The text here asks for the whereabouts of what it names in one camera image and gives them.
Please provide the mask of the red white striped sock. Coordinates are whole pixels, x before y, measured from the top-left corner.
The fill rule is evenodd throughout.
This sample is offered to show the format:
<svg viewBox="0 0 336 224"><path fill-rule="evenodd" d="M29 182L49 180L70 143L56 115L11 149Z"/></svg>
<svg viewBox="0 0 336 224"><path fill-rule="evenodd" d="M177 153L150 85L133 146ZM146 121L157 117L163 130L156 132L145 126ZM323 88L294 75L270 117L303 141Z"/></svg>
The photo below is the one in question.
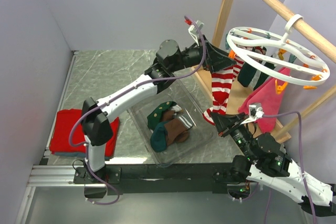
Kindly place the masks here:
<svg viewBox="0 0 336 224"><path fill-rule="evenodd" d="M226 114L229 94L233 83L233 67L211 74L212 107L203 112L203 118L211 125L215 125L211 112Z"/></svg>

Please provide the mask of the brown sock grey cuff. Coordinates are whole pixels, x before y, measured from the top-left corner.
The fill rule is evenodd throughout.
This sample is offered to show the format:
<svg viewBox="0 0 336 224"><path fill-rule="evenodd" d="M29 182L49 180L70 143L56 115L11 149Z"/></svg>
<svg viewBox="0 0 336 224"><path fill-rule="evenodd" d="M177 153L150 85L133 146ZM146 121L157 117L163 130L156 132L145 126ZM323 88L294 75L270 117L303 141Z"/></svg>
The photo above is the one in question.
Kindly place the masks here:
<svg viewBox="0 0 336 224"><path fill-rule="evenodd" d="M174 110L167 110L163 112L160 122L166 122L166 121L171 121L174 118L176 118L177 113Z"/></svg>

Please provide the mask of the teal santa sock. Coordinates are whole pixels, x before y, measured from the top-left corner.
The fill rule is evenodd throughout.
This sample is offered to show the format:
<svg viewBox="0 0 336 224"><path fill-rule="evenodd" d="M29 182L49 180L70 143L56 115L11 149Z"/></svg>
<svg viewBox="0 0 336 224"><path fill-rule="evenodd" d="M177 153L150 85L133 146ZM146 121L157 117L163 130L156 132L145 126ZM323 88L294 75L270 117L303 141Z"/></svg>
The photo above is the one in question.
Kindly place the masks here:
<svg viewBox="0 0 336 224"><path fill-rule="evenodd" d="M154 129L151 138L150 138L150 144L152 149L155 152L162 152L166 150L167 143L166 143L166 135L167 130L165 128L165 124L167 124L168 121L160 122Z"/></svg>

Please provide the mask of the green dotted duck sock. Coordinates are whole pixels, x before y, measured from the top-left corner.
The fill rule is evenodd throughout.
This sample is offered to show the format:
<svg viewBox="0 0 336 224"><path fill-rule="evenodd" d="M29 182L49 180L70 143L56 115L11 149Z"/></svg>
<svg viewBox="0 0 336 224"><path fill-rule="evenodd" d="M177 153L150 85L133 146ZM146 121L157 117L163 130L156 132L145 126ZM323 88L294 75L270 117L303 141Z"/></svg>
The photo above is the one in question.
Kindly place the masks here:
<svg viewBox="0 0 336 224"><path fill-rule="evenodd" d="M177 114L182 111L182 108L174 101L166 101L159 104L148 116L147 126L150 130L154 130L160 123L163 112L167 110L174 110Z"/></svg>

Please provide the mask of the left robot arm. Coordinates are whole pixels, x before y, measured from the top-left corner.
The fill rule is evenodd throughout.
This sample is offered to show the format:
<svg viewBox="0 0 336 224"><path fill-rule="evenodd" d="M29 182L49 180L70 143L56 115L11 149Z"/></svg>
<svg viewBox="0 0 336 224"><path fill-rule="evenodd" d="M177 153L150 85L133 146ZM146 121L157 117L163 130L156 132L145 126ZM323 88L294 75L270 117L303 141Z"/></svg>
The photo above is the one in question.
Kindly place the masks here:
<svg viewBox="0 0 336 224"><path fill-rule="evenodd" d="M104 152L108 140L113 137L110 123L121 113L167 89L176 80L176 71L200 65L201 69L217 73L235 63L228 53L213 46L206 38L184 50L180 50L175 40L169 39L160 44L153 64L131 84L102 99L86 99L82 106L81 128L87 143L87 178L93 183L105 179Z"/></svg>

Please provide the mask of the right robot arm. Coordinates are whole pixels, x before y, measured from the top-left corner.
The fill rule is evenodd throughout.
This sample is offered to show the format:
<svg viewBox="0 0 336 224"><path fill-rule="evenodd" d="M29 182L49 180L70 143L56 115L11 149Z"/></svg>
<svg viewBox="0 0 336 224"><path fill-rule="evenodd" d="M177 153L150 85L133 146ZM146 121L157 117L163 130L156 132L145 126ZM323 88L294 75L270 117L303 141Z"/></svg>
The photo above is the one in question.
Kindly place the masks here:
<svg viewBox="0 0 336 224"><path fill-rule="evenodd" d="M211 113L219 136L231 136L242 151L234 157L223 174L226 184L257 182L276 190L296 202L303 211L316 217L335 216L335 184L323 183L302 168L286 153L269 133L254 137L246 124L264 117L244 112L235 115Z"/></svg>

